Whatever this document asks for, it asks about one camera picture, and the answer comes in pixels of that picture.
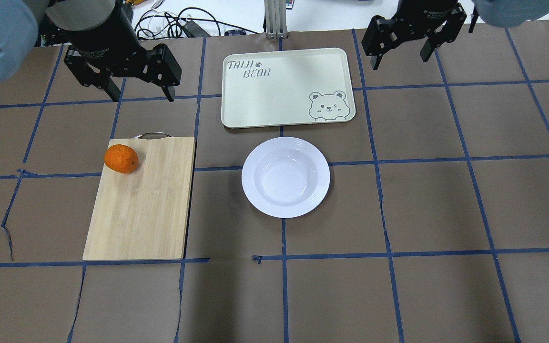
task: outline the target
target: bear drawing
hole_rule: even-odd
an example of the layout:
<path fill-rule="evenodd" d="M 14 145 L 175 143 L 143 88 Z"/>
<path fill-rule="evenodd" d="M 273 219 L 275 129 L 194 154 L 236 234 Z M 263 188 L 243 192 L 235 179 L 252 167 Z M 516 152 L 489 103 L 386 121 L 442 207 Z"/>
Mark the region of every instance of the bear drawing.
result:
<path fill-rule="evenodd" d="M 335 91 L 334 94 L 311 93 L 311 109 L 309 115 L 315 121 L 334 121 L 346 119 L 351 109 L 346 104 L 346 94 L 343 91 Z"/>

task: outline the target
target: wooden cutting board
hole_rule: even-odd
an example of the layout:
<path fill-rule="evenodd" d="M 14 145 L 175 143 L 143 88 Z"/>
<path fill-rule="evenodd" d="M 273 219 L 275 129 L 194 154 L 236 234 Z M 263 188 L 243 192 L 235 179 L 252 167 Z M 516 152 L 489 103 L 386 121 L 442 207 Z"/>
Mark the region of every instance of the wooden cutting board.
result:
<path fill-rule="evenodd" d="M 112 139 L 139 155 L 129 174 L 105 165 L 83 259 L 180 259 L 194 167 L 194 137 Z"/>

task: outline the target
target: orange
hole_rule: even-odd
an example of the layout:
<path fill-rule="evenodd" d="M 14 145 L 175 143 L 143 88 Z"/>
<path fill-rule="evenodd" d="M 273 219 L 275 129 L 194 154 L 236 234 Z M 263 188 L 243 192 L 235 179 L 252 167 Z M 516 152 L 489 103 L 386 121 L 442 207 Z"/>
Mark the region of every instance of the orange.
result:
<path fill-rule="evenodd" d="M 103 158 L 109 169 L 118 173 L 128 174 L 139 167 L 139 156 L 130 146 L 116 144 L 112 145 L 105 152 Z"/>

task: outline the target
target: white plate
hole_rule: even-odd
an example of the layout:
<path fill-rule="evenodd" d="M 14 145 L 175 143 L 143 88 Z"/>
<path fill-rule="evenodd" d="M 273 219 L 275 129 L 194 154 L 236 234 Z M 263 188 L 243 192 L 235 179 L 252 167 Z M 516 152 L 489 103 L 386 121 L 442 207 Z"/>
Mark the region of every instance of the white plate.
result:
<path fill-rule="evenodd" d="M 314 145 L 278 137 L 258 145 L 243 165 L 243 191 L 260 211 L 277 218 L 311 212 L 329 189 L 329 166 Z"/>
<path fill-rule="evenodd" d="M 355 116 L 340 48 L 236 54 L 223 61 L 222 123 L 233 129 L 340 123 Z"/>

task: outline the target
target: rectangular tray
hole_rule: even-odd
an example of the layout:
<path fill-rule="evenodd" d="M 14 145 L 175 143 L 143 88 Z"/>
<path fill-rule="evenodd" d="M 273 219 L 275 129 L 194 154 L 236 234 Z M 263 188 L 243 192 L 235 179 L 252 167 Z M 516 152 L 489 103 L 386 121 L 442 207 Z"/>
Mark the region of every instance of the rectangular tray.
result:
<path fill-rule="evenodd" d="M 228 128 L 335 123 L 354 116 L 342 49 L 235 54 L 223 61 L 222 124 Z"/>
<path fill-rule="evenodd" d="M 111 139 L 139 155 L 129 174 L 103 165 L 83 259 L 180 259 L 185 246 L 194 137 Z"/>

